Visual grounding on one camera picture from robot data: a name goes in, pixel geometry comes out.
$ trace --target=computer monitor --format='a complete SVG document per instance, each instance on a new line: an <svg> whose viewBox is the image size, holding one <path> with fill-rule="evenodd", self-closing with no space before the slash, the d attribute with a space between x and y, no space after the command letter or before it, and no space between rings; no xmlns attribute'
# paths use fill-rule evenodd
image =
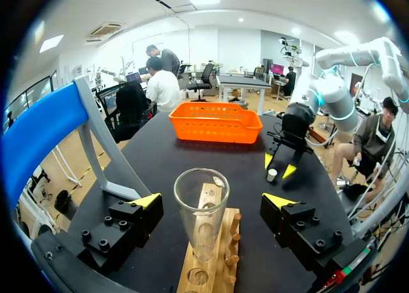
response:
<svg viewBox="0 0 409 293"><path fill-rule="evenodd" d="M139 74L147 74L148 73L148 69L146 69L146 67L142 67L138 71L139 71Z"/></svg>
<svg viewBox="0 0 409 293"><path fill-rule="evenodd" d="M127 78L127 82L137 81L139 84L142 83L142 79L141 79L141 76L139 75L139 72L134 72L133 74L127 74L126 78Z"/></svg>
<svg viewBox="0 0 409 293"><path fill-rule="evenodd" d="M270 71L273 74L282 74L284 72L284 66L272 64L270 67Z"/></svg>

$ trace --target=hole in wooden board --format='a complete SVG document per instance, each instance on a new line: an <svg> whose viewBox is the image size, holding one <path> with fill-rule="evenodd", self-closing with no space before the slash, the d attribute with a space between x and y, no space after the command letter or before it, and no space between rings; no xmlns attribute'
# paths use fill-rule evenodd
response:
<svg viewBox="0 0 409 293"><path fill-rule="evenodd" d="M209 192L209 195L210 196L213 196L214 194L215 194L215 192L214 191L210 191ZM214 207L215 206L215 204L213 203L213 202L207 202L207 203L205 203L204 205L203 205L203 207L202 207L202 209L209 209L209 208L212 208L212 207Z"/></svg>
<svg viewBox="0 0 409 293"><path fill-rule="evenodd" d="M204 285L208 281L209 275L204 269L197 267L187 272L187 279L193 285Z"/></svg>
<svg viewBox="0 0 409 293"><path fill-rule="evenodd" d="M199 228L197 229L197 232L199 232L199 235L201 237L205 237L205 238L206 237L211 237L212 233L213 233L213 227L209 223L204 223L204 224L199 226Z"/></svg>

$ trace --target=pink monitor screen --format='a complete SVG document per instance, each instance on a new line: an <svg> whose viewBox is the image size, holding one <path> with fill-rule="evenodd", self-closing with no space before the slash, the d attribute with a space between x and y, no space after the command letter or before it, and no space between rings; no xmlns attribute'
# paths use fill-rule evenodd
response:
<svg viewBox="0 0 409 293"><path fill-rule="evenodd" d="M270 71L274 74L282 74L284 72L284 66L272 64Z"/></svg>

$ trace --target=orange plastic basket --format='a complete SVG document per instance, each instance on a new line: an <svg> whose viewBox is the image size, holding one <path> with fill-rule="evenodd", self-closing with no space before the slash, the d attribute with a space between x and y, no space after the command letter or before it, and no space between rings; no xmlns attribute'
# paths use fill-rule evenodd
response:
<svg viewBox="0 0 409 293"><path fill-rule="evenodd" d="M170 115L179 139L253 144L263 124L238 104L187 102Z"/></svg>

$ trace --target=man in gray shirt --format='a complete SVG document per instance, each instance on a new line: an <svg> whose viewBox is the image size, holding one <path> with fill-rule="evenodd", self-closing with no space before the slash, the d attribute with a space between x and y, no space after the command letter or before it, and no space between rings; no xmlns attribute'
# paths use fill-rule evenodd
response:
<svg viewBox="0 0 409 293"><path fill-rule="evenodd" d="M332 163L331 181L336 185L337 177L341 172L343 159L351 166L355 165L357 170L368 179L372 174L378 173L376 163L382 163L395 138L392 122L397 115L397 106L392 98L383 100L383 114L372 115L363 121L358 131L354 134L353 143L339 144L335 150ZM395 144L390 152L385 165L378 175L374 185L375 188L366 194L366 202L374 199L384 187L383 178L388 171L394 155Z"/></svg>
<svg viewBox="0 0 409 293"><path fill-rule="evenodd" d="M169 49L163 49L161 55L160 50L156 45L149 45L146 48L146 54L150 58L154 58L160 55L160 57L162 58L163 70L170 71L176 76L176 78L178 77L180 61L175 53L173 53Z"/></svg>

